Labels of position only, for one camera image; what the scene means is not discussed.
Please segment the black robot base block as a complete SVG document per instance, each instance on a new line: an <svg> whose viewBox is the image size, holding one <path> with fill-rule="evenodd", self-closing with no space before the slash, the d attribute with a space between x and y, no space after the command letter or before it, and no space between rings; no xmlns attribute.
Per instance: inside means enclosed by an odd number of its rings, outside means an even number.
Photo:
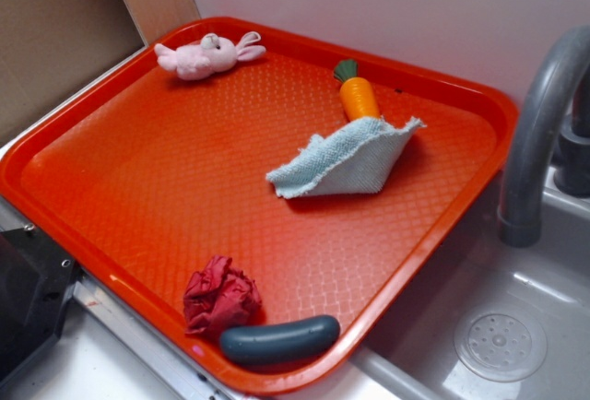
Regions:
<svg viewBox="0 0 590 400"><path fill-rule="evenodd" d="M1 385L61 338L80 268L29 223L1 233Z"/></svg>

